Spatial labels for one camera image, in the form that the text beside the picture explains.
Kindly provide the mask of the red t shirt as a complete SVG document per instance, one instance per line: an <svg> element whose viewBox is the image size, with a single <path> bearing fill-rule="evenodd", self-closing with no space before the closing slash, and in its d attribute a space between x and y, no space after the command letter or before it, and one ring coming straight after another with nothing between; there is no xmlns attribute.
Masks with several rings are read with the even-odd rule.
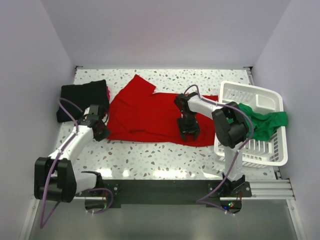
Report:
<svg viewBox="0 0 320 240"><path fill-rule="evenodd" d="M192 147L212 146L215 128L211 119L201 114L196 119L200 134L196 139L180 135L177 119L181 114L174 103L175 93L156 93L156 86L135 75L115 96L109 107L109 140L164 143Z"/></svg>

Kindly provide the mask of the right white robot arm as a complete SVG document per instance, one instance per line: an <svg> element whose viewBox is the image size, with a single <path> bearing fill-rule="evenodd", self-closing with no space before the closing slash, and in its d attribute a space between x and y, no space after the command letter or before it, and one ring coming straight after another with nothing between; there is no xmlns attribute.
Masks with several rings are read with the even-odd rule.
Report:
<svg viewBox="0 0 320 240"><path fill-rule="evenodd" d="M249 118L240 110L236 102L219 103L197 92L177 95L174 104L181 113L181 117L177 119L177 125L184 142L187 141L188 136L196 140L201 133L196 119L197 114L213 121L215 137L224 148L223 177L228 181L223 183L222 189L227 196L235 196L241 190L238 181L245 179L242 170L243 147L248 142L247 134L253 133L253 126L247 124Z"/></svg>

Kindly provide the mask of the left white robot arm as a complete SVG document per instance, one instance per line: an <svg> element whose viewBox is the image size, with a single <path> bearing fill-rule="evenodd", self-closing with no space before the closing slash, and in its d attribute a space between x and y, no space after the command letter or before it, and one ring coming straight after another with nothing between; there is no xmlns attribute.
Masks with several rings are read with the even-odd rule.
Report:
<svg viewBox="0 0 320 240"><path fill-rule="evenodd" d="M95 171L73 169L77 158L91 141L100 142L110 135L104 119L109 111L104 105L92 104L81 116L71 134L47 157L39 157L34 164L36 199L69 203L76 194L87 191L99 196L104 190L102 176Z"/></svg>

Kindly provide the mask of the folded pink t shirt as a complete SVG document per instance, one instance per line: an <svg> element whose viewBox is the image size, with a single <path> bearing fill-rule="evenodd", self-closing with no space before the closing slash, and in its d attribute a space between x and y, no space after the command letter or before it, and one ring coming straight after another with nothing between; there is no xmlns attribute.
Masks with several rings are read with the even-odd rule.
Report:
<svg viewBox="0 0 320 240"><path fill-rule="evenodd" d="M109 115L109 109L110 109L110 90L109 87L106 86L106 99L104 100L102 106L103 106L103 114L104 116L108 116Z"/></svg>

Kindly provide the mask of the folded black t shirt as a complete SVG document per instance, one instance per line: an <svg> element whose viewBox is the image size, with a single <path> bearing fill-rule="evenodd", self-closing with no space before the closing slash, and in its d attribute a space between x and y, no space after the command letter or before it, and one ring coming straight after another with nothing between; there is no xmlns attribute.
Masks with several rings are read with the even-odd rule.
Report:
<svg viewBox="0 0 320 240"><path fill-rule="evenodd" d="M62 106L78 120L84 113L85 109L91 105L103 105L106 99L106 80L91 81L85 84L63 85L60 90L60 98L66 99Z"/></svg>

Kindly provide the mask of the green t shirt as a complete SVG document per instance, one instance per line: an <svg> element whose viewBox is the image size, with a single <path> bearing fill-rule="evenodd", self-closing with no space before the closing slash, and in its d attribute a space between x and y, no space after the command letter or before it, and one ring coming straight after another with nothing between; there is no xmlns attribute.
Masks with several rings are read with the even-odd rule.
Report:
<svg viewBox="0 0 320 240"><path fill-rule="evenodd" d="M263 115L254 112L248 105L239 103L238 106L251 120L253 126L252 139L256 141L269 141L280 127L288 125L288 115L285 111L271 112Z"/></svg>

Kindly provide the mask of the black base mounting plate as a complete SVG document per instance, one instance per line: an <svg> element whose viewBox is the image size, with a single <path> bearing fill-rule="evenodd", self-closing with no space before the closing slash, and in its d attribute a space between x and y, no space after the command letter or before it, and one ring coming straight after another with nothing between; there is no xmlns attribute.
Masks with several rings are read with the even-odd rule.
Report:
<svg viewBox="0 0 320 240"><path fill-rule="evenodd" d="M244 179L230 183L226 180L103 180L102 186L84 190L76 197L105 197L112 207L129 205L194 205L201 198L220 202L220 198L240 199L252 196L251 186Z"/></svg>

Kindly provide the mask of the white plastic laundry basket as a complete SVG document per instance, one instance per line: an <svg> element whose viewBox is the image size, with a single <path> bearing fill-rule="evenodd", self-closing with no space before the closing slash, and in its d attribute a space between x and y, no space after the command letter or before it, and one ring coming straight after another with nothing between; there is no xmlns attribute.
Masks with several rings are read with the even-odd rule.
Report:
<svg viewBox="0 0 320 240"><path fill-rule="evenodd" d="M251 107L253 112L266 115L282 112L283 99L275 91L248 84L223 81L218 101L236 102ZM243 148L242 165L251 168L280 167L288 161L286 128L281 126L267 141L252 139Z"/></svg>

